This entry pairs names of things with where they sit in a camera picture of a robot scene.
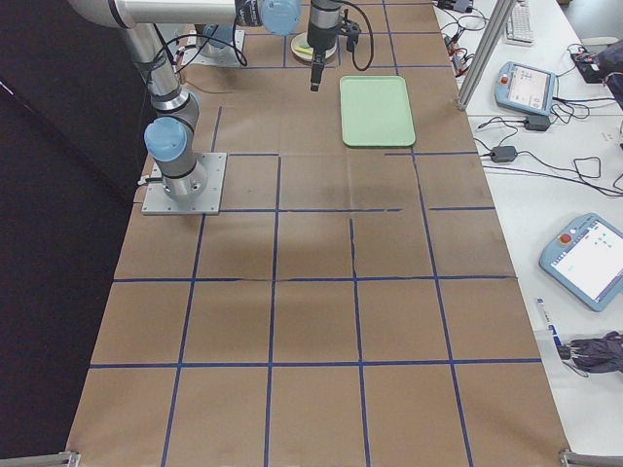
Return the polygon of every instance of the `white desk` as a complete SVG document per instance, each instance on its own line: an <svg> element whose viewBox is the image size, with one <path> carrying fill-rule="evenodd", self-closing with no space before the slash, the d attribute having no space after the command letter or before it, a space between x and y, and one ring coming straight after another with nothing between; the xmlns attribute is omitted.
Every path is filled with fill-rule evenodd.
<svg viewBox="0 0 623 467"><path fill-rule="evenodd" d="M477 0L475 6L487 18L491 16L494 0ZM497 73L507 61L516 61L526 65L552 71L556 74L564 73L573 67L567 48L571 44L579 43L577 35L571 29L563 11L555 0L531 0L531 24L534 31L534 45L520 47L506 44L499 38L495 51L492 54L483 73L478 88L467 106L467 115L516 115L512 110L502 109L493 99ZM451 22L451 18L444 12L435 9L440 25ZM467 18L461 24L469 27L480 27L482 21L476 18ZM456 32L454 26L444 29L448 35ZM471 54L476 52L483 31L465 31L458 41L460 47L466 48ZM562 98L590 99L597 97L612 97L608 88L601 84L587 85L577 70L562 76L559 79L559 89L555 94ZM593 115L623 115L621 108L614 101L606 103L590 103L594 109Z"/></svg>
<svg viewBox="0 0 623 467"><path fill-rule="evenodd" d="M475 3L487 17L491 14L493 0ZM443 12L437 11L437 17L440 25L450 22L450 17ZM503 125L483 130L478 130L477 126L493 116L518 116L516 112L498 107L493 98L497 72L506 61L525 63L557 74L572 67L567 47L577 43L578 38L555 0L531 0L531 19L534 45L530 48L511 46L500 38L467 107L475 137L490 147L497 145L511 130ZM465 24L474 26L477 23L476 19L470 19ZM445 31L454 34L455 29L449 26ZM474 53L481 36L482 31L467 31L459 45ZM586 85L574 70L560 78L558 96L585 99L611 94L602 85ZM618 146L623 114L613 102L590 105L596 108L586 121L574 120L566 126L556 124L545 133L521 128L504 144L513 145L518 151L531 151L557 166L572 167L574 158L597 156L603 163L603 178L597 183L610 187L623 173L623 151ZM481 154L487 153L480 145L479 150ZM484 164L494 163L486 160ZM529 156L520 156L508 166L555 173ZM544 300L562 341L600 337L611 330L623 330L622 296L605 311L595 313L538 266L545 244L581 214L596 212L623 229L623 199L606 198L587 187L551 178L490 169L486 169L486 173L570 447L584 454L623 455L623 443L618 435L623 427L623 374L582 378L562 365L551 334L543 331L545 324L535 304L536 298Z"/></svg>

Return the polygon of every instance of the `metal mounting plate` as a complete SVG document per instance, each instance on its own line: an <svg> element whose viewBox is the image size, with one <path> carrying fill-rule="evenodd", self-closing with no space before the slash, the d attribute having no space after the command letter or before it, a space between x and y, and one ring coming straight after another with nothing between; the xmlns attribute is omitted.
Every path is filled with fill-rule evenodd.
<svg viewBox="0 0 623 467"><path fill-rule="evenodd" d="M192 30L190 34L197 34L197 31ZM242 46L244 45L244 31L237 30L235 34L236 38L236 48L239 51L242 51ZM187 45L194 46L197 43L196 37L189 37ZM227 47L223 50L223 54L216 57L203 56L201 54L197 55L197 58L193 58L197 54L197 49L188 49L184 51L184 56L182 57L182 66L186 65L189 61L193 60L193 64L197 65L206 65L206 66L223 66L223 67L240 67L240 62L236 58L236 54L234 53L234 49L231 47Z"/></svg>
<svg viewBox="0 0 623 467"><path fill-rule="evenodd" d="M147 186L142 213L145 215L218 214L223 195L227 154L198 153L197 163L202 164L207 172L206 186L201 193L186 199L171 198L165 192L162 182L151 182ZM154 165L151 177L162 177L157 165Z"/></svg>

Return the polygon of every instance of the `power adapter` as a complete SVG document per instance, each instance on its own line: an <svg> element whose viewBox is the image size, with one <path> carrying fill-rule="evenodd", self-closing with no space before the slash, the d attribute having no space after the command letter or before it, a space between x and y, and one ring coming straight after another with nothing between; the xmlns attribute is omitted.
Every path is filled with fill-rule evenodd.
<svg viewBox="0 0 623 467"><path fill-rule="evenodd" d="M517 159L515 146L495 146L490 153L491 160L495 163L513 162Z"/></svg>
<svg viewBox="0 0 623 467"><path fill-rule="evenodd" d="M524 127L530 131L547 131L551 122L544 115L528 115Z"/></svg>

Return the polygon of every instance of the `black curtain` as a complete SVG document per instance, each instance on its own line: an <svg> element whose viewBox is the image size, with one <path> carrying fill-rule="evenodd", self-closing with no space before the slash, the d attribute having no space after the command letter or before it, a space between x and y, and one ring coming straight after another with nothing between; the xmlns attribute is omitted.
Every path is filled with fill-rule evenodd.
<svg viewBox="0 0 623 467"><path fill-rule="evenodd" d="M139 167L142 82L64 0L0 2L0 458L65 448Z"/></svg>

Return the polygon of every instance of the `plastic tray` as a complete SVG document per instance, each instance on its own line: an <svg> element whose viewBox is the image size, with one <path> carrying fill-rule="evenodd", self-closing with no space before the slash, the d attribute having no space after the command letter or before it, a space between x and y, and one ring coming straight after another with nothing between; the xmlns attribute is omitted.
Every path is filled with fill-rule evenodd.
<svg viewBox="0 0 623 467"><path fill-rule="evenodd" d="M407 147L416 142L405 80L345 76L340 80L342 139L351 147Z"/></svg>

